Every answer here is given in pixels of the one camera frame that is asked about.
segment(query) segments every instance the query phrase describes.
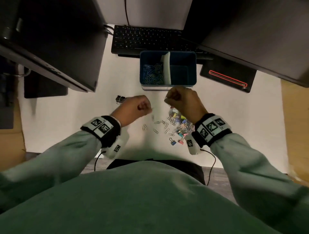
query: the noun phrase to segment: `sleeve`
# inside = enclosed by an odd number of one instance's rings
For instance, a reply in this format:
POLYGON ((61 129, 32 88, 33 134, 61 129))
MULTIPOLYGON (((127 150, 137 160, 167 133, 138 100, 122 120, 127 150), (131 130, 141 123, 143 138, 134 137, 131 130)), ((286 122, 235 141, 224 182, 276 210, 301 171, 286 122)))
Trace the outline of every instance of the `sleeve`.
POLYGON ((101 142, 79 131, 36 158, 0 173, 0 213, 78 176, 101 149, 101 142))
POLYGON ((210 149, 239 206, 281 233, 309 233, 309 188, 279 172, 238 134, 223 136, 210 149))

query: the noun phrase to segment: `desk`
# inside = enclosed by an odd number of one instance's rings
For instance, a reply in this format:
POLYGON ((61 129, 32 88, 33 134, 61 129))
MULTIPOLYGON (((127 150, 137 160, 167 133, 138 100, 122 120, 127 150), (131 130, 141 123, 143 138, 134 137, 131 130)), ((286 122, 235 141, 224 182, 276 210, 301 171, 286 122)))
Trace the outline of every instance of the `desk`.
MULTIPOLYGON (((28 152, 43 152, 53 144, 78 131, 94 116, 108 115, 117 104, 117 95, 130 97, 146 95, 153 106, 155 121, 167 120, 169 106, 164 103, 166 91, 143 91, 139 83, 139 59, 118 57, 111 53, 112 37, 106 41, 98 87, 95 93, 82 93, 69 89, 63 97, 25 99, 23 78, 19 83, 19 101, 25 145, 28 152)), ((199 74, 201 65, 197 65, 199 74)), ((222 85, 197 76, 193 87, 206 109, 221 115, 249 144, 261 151, 278 170, 287 173, 288 158, 282 108, 280 79, 257 72, 251 93, 222 85)), ((213 157, 206 152, 190 155, 187 146, 172 146, 164 126, 153 129, 151 115, 142 117, 128 127, 130 139, 126 150, 155 150, 175 155, 201 166, 211 166, 213 157)), ((222 167, 219 160, 215 167, 222 167)))

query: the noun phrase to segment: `hand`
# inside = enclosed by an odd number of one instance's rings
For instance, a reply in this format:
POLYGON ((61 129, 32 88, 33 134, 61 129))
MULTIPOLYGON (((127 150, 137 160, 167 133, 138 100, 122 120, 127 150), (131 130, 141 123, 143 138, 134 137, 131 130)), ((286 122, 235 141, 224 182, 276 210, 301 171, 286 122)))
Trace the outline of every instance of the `hand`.
POLYGON ((208 113, 197 93, 183 86, 171 88, 164 102, 179 110, 193 124, 208 113))
POLYGON ((111 114, 125 127, 138 118, 152 112, 151 104, 145 95, 126 98, 125 101, 111 114))

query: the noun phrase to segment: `blue container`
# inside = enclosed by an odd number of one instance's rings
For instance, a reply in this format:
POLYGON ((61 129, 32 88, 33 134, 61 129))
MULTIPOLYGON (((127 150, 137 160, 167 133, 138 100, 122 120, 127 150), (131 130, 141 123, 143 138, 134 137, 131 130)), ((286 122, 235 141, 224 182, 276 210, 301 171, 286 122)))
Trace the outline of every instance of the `blue container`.
POLYGON ((142 51, 140 54, 139 81, 143 90, 169 90, 175 85, 191 88, 196 84, 196 54, 195 52, 170 51, 171 85, 143 84, 144 65, 161 63, 162 55, 168 51, 142 51))

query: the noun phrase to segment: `black keyboard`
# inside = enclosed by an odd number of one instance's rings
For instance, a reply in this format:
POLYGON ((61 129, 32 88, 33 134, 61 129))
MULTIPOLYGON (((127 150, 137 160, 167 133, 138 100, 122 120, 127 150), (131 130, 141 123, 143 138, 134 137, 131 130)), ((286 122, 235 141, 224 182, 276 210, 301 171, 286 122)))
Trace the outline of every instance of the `black keyboard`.
POLYGON ((211 53, 181 39, 181 34, 181 30, 115 25, 112 53, 139 57, 143 50, 194 51, 197 59, 213 58, 211 53))

